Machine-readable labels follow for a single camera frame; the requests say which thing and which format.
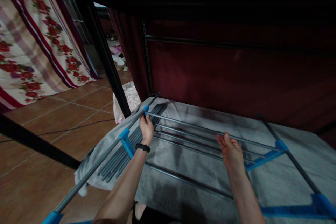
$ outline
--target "tile floor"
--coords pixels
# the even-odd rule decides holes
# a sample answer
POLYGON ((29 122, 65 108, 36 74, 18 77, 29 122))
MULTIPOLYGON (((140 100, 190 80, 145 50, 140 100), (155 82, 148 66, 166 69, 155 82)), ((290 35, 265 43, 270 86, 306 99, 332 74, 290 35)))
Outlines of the tile floor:
MULTIPOLYGON (((122 84, 129 72, 118 72, 122 84)), ((105 76, 88 85, 10 111, 7 117, 39 135, 114 119, 112 90, 105 76)), ((111 129, 114 121, 44 135, 42 138, 81 160, 111 129)), ((7 140, 0 135, 0 141, 7 140)), ((74 186, 74 170, 15 141, 0 148, 0 219, 3 223, 41 223, 74 186)), ((89 187, 63 211, 62 223, 92 220, 108 191, 89 187)))

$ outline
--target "striped fabric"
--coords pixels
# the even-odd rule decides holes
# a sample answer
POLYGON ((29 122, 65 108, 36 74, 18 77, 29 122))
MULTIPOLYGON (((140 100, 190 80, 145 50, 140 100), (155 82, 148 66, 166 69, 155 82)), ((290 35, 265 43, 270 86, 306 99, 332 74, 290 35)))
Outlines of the striped fabric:
MULTIPOLYGON (((134 82, 128 82, 122 87, 125 92, 126 100, 129 105, 131 112, 137 108, 141 103, 137 90, 135 89, 134 82)), ((125 117, 121 111, 119 103, 116 99, 116 96, 113 93, 113 113, 116 123, 121 123, 125 120, 125 117)))
POLYGON ((97 79, 74 32, 56 0, 0 0, 2 112, 97 79))

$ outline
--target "blue plastic joint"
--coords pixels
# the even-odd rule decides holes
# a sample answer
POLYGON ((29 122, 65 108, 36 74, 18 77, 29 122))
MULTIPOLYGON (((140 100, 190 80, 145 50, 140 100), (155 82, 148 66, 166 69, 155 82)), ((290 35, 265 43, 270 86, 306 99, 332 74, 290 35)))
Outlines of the blue plastic joint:
POLYGON ((336 209, 323 194, 312 194, 311 205, 261 207, 265 217, 336 219, 336 209))
POLYGON ((144 110, 143 114, 146 116, 146 115, 147 115, 147 112, 148 112, 148 110, 149 110, 149 106, 146 105, 146 106, 143 108, 143 110, 144 110))
POLYGON ((265 154, 265 159, 264 158, 257 158, 254 160, 254 164, 252 163, 245 163, 245 170, 246 171, 251 171, 254 168, 257 168, 258 166, 261 166, 279 156, 285 153, 285 151, 288 151, 288 147, 285 145, 285 143, 282 140, 275 141, 275 147, 278 148, 280 151, 277 152, 275 150, 271 150, 270 152, 265 154))
POLYGON ((133 158, 135 151, 130 143, 130 140, 128 139, 128 134, 130 133, 130 129, 126 128, 124 129, 123 132, 121 132, 121 134, 119 135, 119 137, 121 138, 121 142, 124 146, 124 148, 126 149, 127 153, 129 154, 129 156, 131 158, 133 158))
POLYGON ((47 218, 44 219, 42 224, 59 224, 62 217, 63 214, 53 211, 47 216, 47 218))

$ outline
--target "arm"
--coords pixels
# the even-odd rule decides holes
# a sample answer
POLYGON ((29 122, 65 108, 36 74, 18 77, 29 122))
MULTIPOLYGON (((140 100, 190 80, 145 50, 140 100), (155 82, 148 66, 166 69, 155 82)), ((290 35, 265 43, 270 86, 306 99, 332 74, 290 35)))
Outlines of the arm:
MULTIPOLYGON (((141 143, 150 146, 154 134, 154 125, 149 115, 146 116, 146 119, 143 115, 140 117, 140 128, 143 135, 141 143)), ((127 168, 98 211, 93 223, 126 223, 133 206, 146 157, 146 151, 136 150, 127 168)))
POLYGON ((236 202, 241 223, 266 223, 258 200, 247 178, 241 147, 236 139, 217 135, 223 155, 224 165, 229 175, 230 187, 236 202))

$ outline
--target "black cable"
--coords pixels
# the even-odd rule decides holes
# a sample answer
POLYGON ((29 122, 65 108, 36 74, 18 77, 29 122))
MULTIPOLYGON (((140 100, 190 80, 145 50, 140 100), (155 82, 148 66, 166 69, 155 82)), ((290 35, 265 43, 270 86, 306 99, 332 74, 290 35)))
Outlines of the black cable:
MULTIPOLYGON (((90 124, 86 124, 86 125, 83 125, 83 126, 80 126, 80 127, 76 127, 76 128, 72 128, 72 129, 66 129, 66 130, 61 130, 61 131, 54 131, 54 132, 48 132, 48 133, 43 133, 41 135, 38 135, 38 136, 42 136, 42 135, 49 135, 49 134, 54 134, 54 133, 58 133, 58 132, 64 132, 64 131, 70 131, 70 130, 75 130, 75 129, 78 129, 78 128, 83 128, 83 127, 86 127, 86 126, 90 126, 92 124, 96 124, 96 123, 102 123, 102 122, 106 122, 106 121, 113 121, 114 119, 108 119, 108 120, 103 120, 103 121, 97 121, 97 122, 94 122, 94 123, 90 123, 90 124)), ((4 143, 4 142, 10 142, 10 141, 14 141, 14 140, 6 140, 6 141, 2 141, 0 142, 1 143, 4 143)))
POLYGON ((3 142, 10 142, 10 141, 14 141, 14 140, 1 141, 0 144, 2 144, 3 142))

